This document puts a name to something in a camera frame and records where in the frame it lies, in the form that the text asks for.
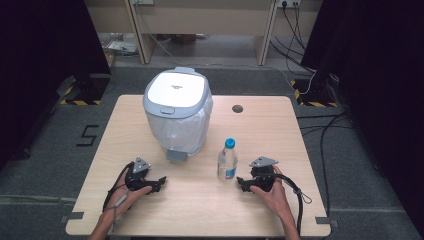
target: bottle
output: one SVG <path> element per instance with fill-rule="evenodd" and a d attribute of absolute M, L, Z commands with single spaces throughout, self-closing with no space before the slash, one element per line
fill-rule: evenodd
<path fill-rule="evenodd" d="M 236 175 L 238 157 L 234 149 L 236 141 L 232 138 L 225 140 L 225 147 L 218 155 L 218 178 L 231 179 Z"/>

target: wooden table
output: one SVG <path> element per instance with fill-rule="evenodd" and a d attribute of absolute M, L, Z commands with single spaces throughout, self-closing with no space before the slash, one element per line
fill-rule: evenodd
<path fill-rule="evenodd" d="M 250 179 L 250 162 L 266 156 L 313 199 L 304 204 L 302 236 L 327 236 L 316 180 L 308 159 L 291 101 L 287 97 L 213 96 L 214 107 L 202 150 L 184 162 L 166 160 L 165 151 L 152 136 L 142 95 L 123 95 L 116 103 L 73 212 L 83 218 L 69 220 L 71 235 L 89 235 L 107 191 L 122 168 L 141 156 L 150 163 L 146 179 L 167 176 L 160 192 L 144 196 L 122 215 L 115 235 L 168 237 L 277 237 L 284 236 L 278 218 L 258 196 L 242 192 L 236 179 L 216 177 L 217 156 L 227 137 L 236 140 L 239 163 L 236 176 Z M 232 111 L 234 105 L 242 113 Z M 286 187 L 295 219 L 298 202 Z"/>

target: hand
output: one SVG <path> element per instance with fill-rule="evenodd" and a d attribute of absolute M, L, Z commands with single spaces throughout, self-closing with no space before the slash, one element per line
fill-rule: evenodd
<path fill-rule="evenodd" d="M 113 224 L 115 218 L 124 213 L 128 208 L 130 208 L 138 199 L 140 199 L 143 195 L 152 191 L 151 186 L 147 186 L 141 188 L 137 191 L 129 191 L 127 186 L 125 185 L 125 176 L 127 174 L 127 170 L 122 174 L 118 183 L 116 184 L 117 188 L 115 192 L 110 197 L 110 200 L 99 217 L 99 221 L 97 222 L 96 227 L 90 235 L 90 239 L 105 239 L 107 233 L 109 232 L 110 227 Z M 116 208 L 116 212 L 114 213 L 115 204 L 121 199 L 125 194 L 127 194 L 127 198 Z"/>
<path fill-rule="evenodd" d="M 282 174 L 277 166 L 273 165 L 273 168 L 277 174 Z M 280 218 L 286 239 L 300 239 L 281 178 L 275 179 L 269 192 L 265 192 L 257 186 L 250 186 L 250 190 L 259 195 L 265 204 Z"/>

